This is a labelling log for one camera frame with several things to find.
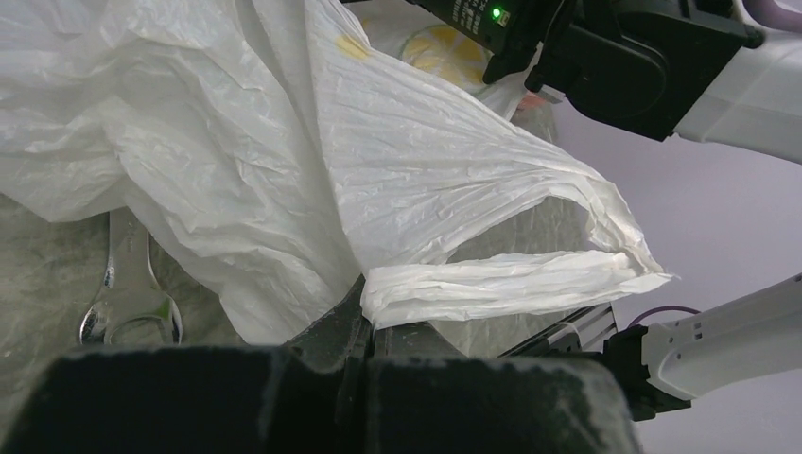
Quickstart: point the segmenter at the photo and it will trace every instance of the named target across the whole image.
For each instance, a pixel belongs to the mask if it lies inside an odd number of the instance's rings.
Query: marble surface
[[[548,108],[519,113],[514,122],[547,140],[556,137]],[[106,215],[51,224],[0,195],[0,439],[35,377],[53,358],[76,348],[78,324],[101,285],[108,241]],[[582,247],[576,206],[549,199],[465,243],[451,262]],[[160,285],[182,313],[184,343],[242,343],[217,295],[188,276],[152,240],[151,262]],[[491,357],[565,315],[435,325],[464,353]]]

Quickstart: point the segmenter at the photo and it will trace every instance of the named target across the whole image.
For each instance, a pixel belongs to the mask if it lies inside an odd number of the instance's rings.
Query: white plastic bag
[[[337,0],[0,13],[0,191],[52,221],[128,205],[248,342],[298,333],[360,270],[383,326],[585,306],[669,279],[611,183],[372,49]],[[603,252],[442,265],[549,195],[588,210]],[[547,285],[516,272],[537,267]],[[450,302],[430,305],[433,288]]]

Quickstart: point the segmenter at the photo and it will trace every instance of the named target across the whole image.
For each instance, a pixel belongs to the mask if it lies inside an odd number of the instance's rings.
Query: white casing
[[[649,383],[691,400],[738,381],[802,368],[802,274],[642,339]]]
[[[802,164],[802,35],[765,28],[736,4],[766,41],[741,49],[674,131]]]

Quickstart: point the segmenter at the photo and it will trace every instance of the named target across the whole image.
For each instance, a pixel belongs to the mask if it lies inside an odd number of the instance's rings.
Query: cable
[[[654,307],[654,308],[649,309],[646,312],[638,315],[637,317],[635,317],[635,319],[632,320],[631,323],[629,323],[629,326],[627,326],[627,328],[631,328],[631,327],[635,326],[636,324],[642,322],[643,319],[645,319],[646,317],[649,317],[651,315],[659,314],[660,312],[672,312],[672,311],[687,312],[688,314],[692,314],[692,315],[696,315],[696,314],[702,313],[702,311],[700,311],[698,309],[694,309],[693,307],[685,307],[685,306],[660,306],[660,307]]]

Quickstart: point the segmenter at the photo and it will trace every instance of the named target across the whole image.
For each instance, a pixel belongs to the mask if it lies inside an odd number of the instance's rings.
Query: wrench
[[[81,320],[79,343],[110,344],[124,324],[147,320],[157,322],[163,343],[181,343],[181,314],[153,275],[149,237],[128,208],[109,213],[109,260],[103,286]]]

